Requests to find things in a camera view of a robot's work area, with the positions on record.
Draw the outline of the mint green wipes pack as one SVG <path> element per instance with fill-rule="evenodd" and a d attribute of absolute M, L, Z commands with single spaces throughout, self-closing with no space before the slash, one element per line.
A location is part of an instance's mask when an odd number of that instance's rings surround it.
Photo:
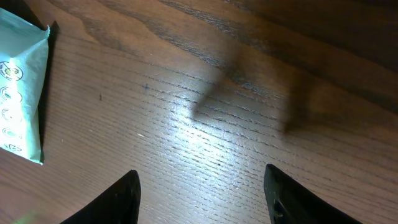
<path fill-rule="evenodd" d="M 50 29 L 1 9 L 1 148 L 43 164 L 38 105 Z"/>

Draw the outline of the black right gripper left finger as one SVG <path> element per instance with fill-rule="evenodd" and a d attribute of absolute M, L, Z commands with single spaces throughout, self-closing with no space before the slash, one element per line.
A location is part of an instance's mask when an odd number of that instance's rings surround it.
<path fill-rule="evenodd" d="M 139 175 L 130 170 L 61 224 L 137 224 L 140 201 Z"/>

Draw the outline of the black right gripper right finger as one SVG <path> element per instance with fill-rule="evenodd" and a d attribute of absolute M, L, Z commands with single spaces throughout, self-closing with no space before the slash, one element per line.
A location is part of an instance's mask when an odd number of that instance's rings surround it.
<path fill-rule="evenodd" d="M 361 224 L 273 164 L 266 165 L 264 192 L 272 224 Z"/>

